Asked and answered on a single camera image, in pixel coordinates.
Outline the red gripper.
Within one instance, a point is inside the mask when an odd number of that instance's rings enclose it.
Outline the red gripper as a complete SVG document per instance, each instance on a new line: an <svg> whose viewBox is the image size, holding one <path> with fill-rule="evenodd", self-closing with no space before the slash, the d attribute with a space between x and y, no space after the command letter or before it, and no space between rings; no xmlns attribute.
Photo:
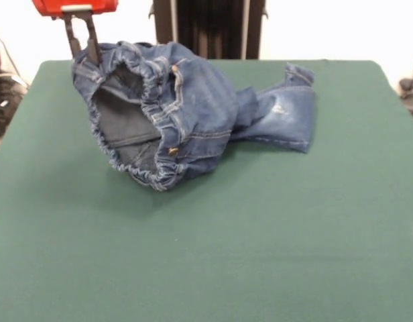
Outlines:
<svg viewBox="0 0 413 322"><path fill-rule="evenodd" d="M41 16L53 18L63 17L62 19L73 58L81 51L80 42L74 35L72 16L64 14L88 12L86 15L88 56L95 64L101 62L101 50L97 40L93 14L115 12L119 4L118 0L33 0L32 3Z"/></svg>

